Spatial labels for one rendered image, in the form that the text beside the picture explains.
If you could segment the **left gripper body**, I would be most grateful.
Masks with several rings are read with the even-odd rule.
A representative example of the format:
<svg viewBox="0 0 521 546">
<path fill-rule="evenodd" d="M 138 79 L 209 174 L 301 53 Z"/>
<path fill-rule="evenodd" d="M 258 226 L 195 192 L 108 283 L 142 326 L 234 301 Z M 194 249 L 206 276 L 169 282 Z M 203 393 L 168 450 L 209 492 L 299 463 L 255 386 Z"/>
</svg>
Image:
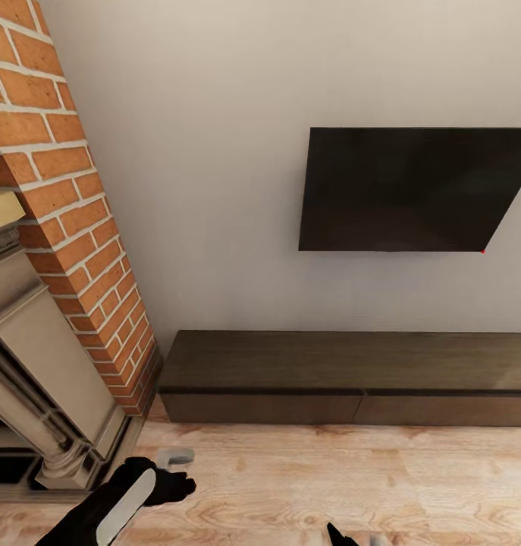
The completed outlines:
<svg viewBox="0 0 521 546">
<path fill-rule="evenodd" d="M 149 504 L 150 507 L 180 502 L 185 499 L 186 472 L 167 472 L 159 470 L 162 474 L 162 489 L 158 499 Z"/>
</svg>

